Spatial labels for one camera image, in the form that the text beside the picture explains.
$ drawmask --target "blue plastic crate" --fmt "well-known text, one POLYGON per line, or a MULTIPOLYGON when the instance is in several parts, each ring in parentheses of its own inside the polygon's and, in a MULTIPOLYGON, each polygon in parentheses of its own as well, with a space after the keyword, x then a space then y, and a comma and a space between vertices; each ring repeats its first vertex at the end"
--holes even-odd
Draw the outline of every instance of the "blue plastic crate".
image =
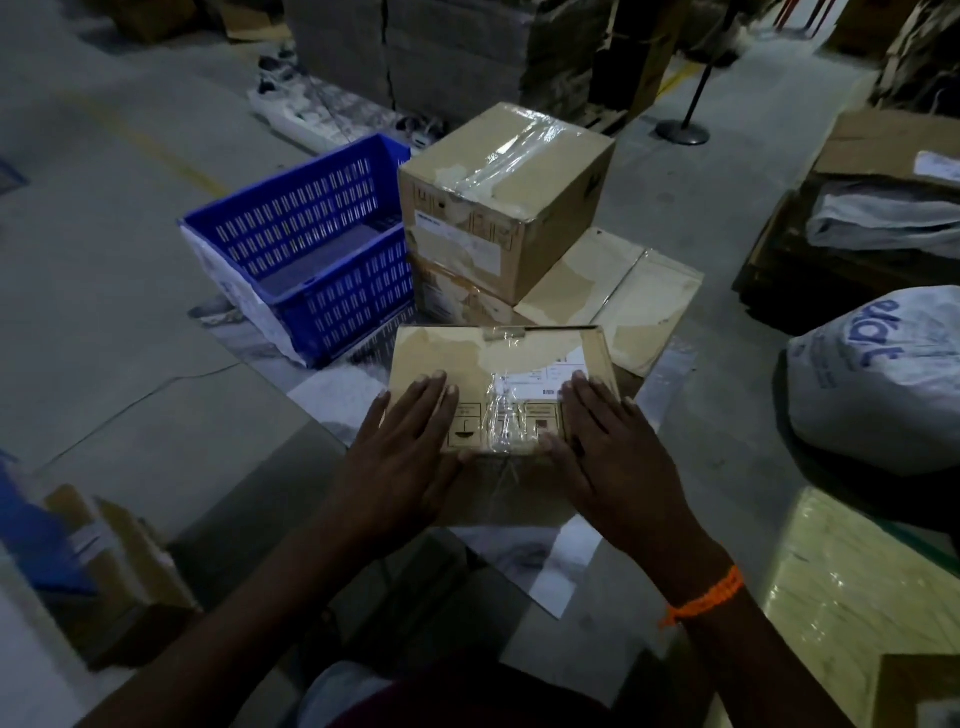
MULTIPOLYGON (((252 287, 308 365, 322 367, 413 300, 396 181, 409 158, 408 147, 373 134, 192 212, 180 226, 252 287)), ((238 303, 243 284, 204 267, 238 303)), ((255 304, 239 305, 261 326, 255 304)))

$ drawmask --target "hand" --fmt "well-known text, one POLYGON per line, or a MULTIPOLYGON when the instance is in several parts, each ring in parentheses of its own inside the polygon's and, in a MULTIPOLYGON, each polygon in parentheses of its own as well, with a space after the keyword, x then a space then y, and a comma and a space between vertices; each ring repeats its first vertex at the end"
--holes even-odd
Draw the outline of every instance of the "hand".
POLYGON ((702 564, 707 554, 711 563, 703 581, 709 586, 712 562, 727 563, 726 554, 716 553, 719 546, 694 518, 677 467, 636 402, 617 401, 605 384, 587 381, 582 372, 564 384, 561 398, 567 433, 582 454, 549 434, 541 448, 559 468, 573 505, 632 556, 671 602, 701 594, 701 579, 680 584, 670 572, 691 572, 695 565, 688 562, 702 564))
POLYGON ((324 511, 371 558, 400 548, 437 519, 467 461, 465 453, 440 452, 460 400, 457 387, 445 384, 446 372, 421 377, 386 418, 384 392, 347 452, 324 511))

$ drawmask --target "label sticker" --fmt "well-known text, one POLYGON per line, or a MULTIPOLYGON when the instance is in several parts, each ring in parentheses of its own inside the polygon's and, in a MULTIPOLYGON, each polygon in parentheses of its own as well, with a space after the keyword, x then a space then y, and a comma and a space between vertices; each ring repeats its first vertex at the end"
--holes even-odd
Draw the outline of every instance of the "label sticker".
POLYGON ((424 283, 423 290, 423 308, 433 316, 437 321, 443 324, 456 324, 457 317, 450 310, 450 301, 444 295, 444 292, 435 285, 424 283))
POLYGON ((77 560, 86 566, 110 547, 110 538, 99 523, 88 523, 70 534, 70 545, 77 560))
POLYGON ((944 157, 934 152, 919 152, 913 162, 913 173, 960 184, 960 159, 944 157))
POLYGON ((518 400, 555 400, 563 383, 569 381, 578 370, 590 376, 583 347, 577 347, 549 367, 499 377, 496 381, 497 392, 502 395, 509 390, 518 400))
POLYGON ((470 260, 477 268, 495 276, 500 275, 500 246, 484 240, 482 237, 454 228, 452 225, 431 217, 425 212, 416 210, 414 215, 418 227, 459 245, 467 251, 467 255, 470 256, 470 260))

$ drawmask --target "sealed cardboard box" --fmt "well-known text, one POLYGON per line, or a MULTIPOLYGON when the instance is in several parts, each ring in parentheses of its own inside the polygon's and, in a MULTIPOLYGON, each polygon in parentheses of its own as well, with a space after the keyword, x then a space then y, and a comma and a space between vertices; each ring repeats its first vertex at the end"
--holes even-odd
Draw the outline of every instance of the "sealed cardboard box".
POLYGON ((599 327, 401 327, 390 374, 395 401, 418 376, 439 369, 460 388, 444 450, 529 454, 542 432, 564 436, 558 393, 578 370, 616 393, 599 327))
POLYGON ((50 605, 63 633, 93 668, 146 665, 200 613, 173 559, 129 511, 72 485, 44 505, 70 532, 98 592, 50 605))
POLYGON ((439 321, 599 325, 627 395, 633 393, 631 377, 650 373, 704 279, 666 255, 599 228, 587 230, 515 306, 439 266, 415 256, 411 262, 417 306, 439 321))
POLYGON ((613 140, 499 104, 400 167, 408 250, 518 303, 593 222, 613 140))
POLYGON ((401 327, 390 390, 394 401, 424 372, 443 369, 460 387, 444 450, 480 457, 451 486, 439 525, 557 528, 576 515, 556 472, 536 455, 544 431, 565 436, 557 399, 577 370, 617 394, 613 365, 598 327, 401 327))

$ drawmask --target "plastic wrap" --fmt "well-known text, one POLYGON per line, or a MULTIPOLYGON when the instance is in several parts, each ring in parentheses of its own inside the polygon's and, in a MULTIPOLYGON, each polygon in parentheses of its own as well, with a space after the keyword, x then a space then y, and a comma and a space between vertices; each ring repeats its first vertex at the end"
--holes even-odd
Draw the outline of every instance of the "plastic wrap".
MULTIPOLYGON (((803 491, 761 606, 854 725, 871 725, 885 654, 960 654, 960 579, 876 522, 803 491)), ((730 726, 720 706, 709 726, 730 726)))
MULTIPOLYGON (((518 346, 525 336, 526 327, 483 329, 484 341, 503 341, 511 348, 518 346)), ((536 448, 539 431, 528 428, 527 407, 516 397, 505 374, 491 375, 486 403, 483 428, 491 452, 521 454, 536 448)))
POLYGON ((437 170, 436 185, 473 203, 494 206, 517 218, 532 217, 528 210, 514 205, 504 208, 494 204, 493 191, 521 166, 542 152, 562 133, 580 136, 587 130, 558 121, 538 111, 506 104, 512 113, 527 120, 527 125, 513 138, 488 154, 479 169, 469 172, 463 166, 437 170))

